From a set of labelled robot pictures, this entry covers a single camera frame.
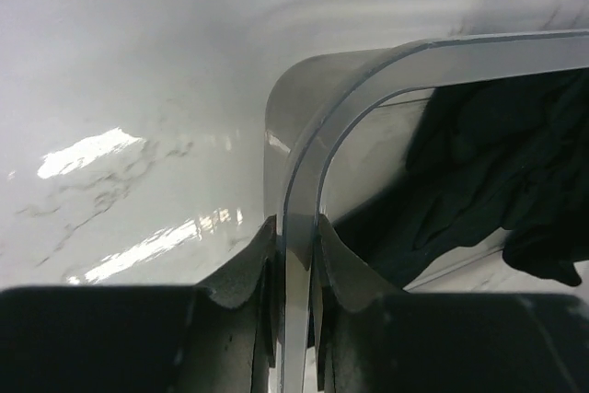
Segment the clear plastic bin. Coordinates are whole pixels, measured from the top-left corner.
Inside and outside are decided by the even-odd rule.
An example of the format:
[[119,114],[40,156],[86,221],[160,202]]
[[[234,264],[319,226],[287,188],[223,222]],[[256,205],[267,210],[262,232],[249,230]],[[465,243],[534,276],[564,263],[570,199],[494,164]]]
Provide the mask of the clear plastic bin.
[[264,213],[276,218],[277,388],[304,386],[313,239],[400,170],[408,117],[435,87],[585,68],[584,29],[418,40],[296,64],[266,109]]

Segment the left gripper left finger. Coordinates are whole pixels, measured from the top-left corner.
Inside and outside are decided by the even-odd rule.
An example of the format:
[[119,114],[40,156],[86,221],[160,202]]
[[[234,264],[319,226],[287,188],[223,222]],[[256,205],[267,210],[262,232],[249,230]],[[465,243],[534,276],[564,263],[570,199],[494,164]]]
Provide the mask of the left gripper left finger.
[[1,293],[5,392],[264,392],[275,365],[267,219],[189,285],[20,286]]

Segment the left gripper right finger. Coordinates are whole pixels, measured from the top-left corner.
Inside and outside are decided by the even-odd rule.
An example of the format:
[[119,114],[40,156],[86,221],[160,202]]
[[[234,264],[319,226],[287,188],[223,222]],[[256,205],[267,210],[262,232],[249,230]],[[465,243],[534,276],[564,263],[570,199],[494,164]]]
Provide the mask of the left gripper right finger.
[[588,306],[561,294],[410,294],[318,221],[312,266],[323,392],[584,392]]

